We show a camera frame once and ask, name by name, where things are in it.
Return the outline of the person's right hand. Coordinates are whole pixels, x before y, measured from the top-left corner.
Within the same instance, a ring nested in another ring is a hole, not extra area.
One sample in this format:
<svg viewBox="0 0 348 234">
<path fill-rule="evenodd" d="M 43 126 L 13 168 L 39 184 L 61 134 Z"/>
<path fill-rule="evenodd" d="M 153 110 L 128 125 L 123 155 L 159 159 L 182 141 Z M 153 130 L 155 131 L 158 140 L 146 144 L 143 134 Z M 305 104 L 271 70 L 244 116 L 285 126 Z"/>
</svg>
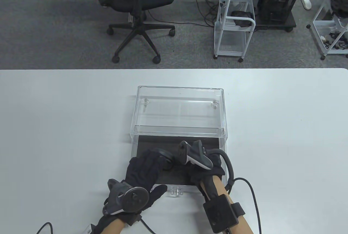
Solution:
<svg viewBox="0 0 348 234">
<path fill-rule="evenodd" d="M 213 168 L 210 170 L 201 168 L 196 164 L 191 164 L 188 170 L 190 181 L 194 183 L 199 191 L 204 196 L 205 201 L 209 201 L 219 196 L 217 188 L 215 187 L 213 177 L 217 176 L 222 179 L 225 171 L 222 168 L 221 158 L 219 154 L 209 154 L 208 158 L 213 163 Z"/>
</svg>

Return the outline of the person's left hand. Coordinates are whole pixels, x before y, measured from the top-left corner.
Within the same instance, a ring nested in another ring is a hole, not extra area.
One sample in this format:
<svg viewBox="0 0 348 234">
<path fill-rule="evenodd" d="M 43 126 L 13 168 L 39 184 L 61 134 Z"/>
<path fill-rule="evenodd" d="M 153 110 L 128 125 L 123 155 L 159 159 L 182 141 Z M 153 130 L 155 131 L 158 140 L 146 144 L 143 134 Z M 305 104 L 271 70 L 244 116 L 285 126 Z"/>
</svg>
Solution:
<svg viewBox="0 0 348 234">
<path fill-rule="evenodd" d="M 165 163 L 159 152 L 148 150 L 131 158 L 125 179 L 108 180 L 110 192 L 103 207 L 106 226 L 116 219 L 128 225 L 140 221 L 141 213 L 167 192 L 167 185 L 155 186 Z"/>
</svg>

